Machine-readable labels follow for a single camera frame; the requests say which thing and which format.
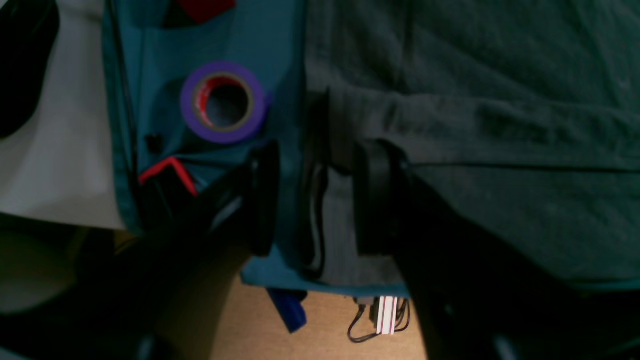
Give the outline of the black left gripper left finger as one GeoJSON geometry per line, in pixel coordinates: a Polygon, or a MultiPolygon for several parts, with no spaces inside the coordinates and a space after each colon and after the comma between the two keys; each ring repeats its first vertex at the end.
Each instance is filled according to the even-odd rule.
{"type": "Polygon", "coordinates": [[[195,196],[165,224],[124,248],[91,276],[27,312],[2,315],[1,347],[32,360],[169,360],[169,342],[135,325],[200,255],[242,246],[268,256],[281,180],[278,141],[254,146],[245,162],[195,196]]]}

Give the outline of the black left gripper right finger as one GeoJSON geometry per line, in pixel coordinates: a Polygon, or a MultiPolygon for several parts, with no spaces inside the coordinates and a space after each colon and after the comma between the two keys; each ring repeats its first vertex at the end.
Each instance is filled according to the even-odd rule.
{"type": "Polygon", "coordinates": [[[358,251],[390,255],[430,360],[637,360],[639,292],[571,289],[465,219],[386,140],[356,142],[358,251]]]}

